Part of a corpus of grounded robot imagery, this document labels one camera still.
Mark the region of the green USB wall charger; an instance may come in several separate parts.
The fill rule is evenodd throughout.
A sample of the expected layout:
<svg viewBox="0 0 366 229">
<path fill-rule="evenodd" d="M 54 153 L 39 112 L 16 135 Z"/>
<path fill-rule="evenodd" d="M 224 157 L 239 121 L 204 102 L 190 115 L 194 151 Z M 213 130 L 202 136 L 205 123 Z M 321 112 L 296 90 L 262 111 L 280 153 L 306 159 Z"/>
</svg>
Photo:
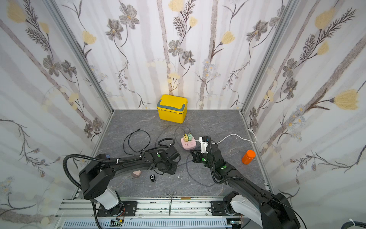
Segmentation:
<svg viewBox="0 0 366 229">
<path fill-rule="evenodd" d="M 192 139 L 193 139 L 192 134 L 191 133 L 188 133 L 187 136 L 188 136 L 188 141 L 192 141 Z"/>
</svg>

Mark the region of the pink USB wall charger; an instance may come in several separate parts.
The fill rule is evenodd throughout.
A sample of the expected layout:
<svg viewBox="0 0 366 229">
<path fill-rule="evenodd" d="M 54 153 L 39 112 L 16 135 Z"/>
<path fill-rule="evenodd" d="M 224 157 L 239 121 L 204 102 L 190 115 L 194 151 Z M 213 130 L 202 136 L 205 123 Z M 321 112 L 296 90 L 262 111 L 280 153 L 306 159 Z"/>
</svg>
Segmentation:
<svg viewBox="0 0 366 229">
<path fill-rule="evenodd" d="M 132 177 L 133 178 L 139 178 L 142 174 L 142 171 L 141 170 L 138 170 L 138 171 L 134 171 L 132 172 Z"/>
</svg>

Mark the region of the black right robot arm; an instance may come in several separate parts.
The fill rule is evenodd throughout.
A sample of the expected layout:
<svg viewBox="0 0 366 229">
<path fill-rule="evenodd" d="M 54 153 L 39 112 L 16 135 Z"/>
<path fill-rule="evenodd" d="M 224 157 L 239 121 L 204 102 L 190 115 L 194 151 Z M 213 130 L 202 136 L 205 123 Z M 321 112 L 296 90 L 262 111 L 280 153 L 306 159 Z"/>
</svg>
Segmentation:
<svg viewBox="0 0 366 229">
<path fill-rule="evenodd" d="M 273 194 L 245 178 L 233 165 L 224 160 L 216 143 L 209 136 L 199 138 L 201 152 L 190 151 L 194 163 L 210 169 L 216 184 L 227 184 L 234 189 L 224 202 L 234 213 L 246 216 L 263 229 L 300 229 L 296 211 L 281 193 Z"/>
</svg>

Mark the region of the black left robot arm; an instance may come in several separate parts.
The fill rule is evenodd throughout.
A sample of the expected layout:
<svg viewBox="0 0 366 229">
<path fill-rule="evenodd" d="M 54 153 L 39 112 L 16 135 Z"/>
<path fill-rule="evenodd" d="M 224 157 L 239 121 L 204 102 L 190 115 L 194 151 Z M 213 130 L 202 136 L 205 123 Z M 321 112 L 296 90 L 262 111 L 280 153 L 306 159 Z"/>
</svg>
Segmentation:
<svg viewBox="0 0 366 229">
<path fill-rule="evenodd" d="M 159 170 L 164 174 L 174 175 L 178 166 L 176 159 L 181 159 L 173 143 L 166 146 L 143 150 L 137 156 L 113 158 L 107 154 L 96 157 L 70 154 L 63 159 L 63 169 L 67 178 L 83 192 L 85 200 L 100 203 L 106 210 L 121 205 L 118 193 L 111 189 L 109 183 L 118 175 L 132 173 L 138 170 Z M 74 179 L 68 169 L 68 160 L 72 158 L 85 159 L 89 163 L 79 172 L 79 181 Z"/>
</svg>

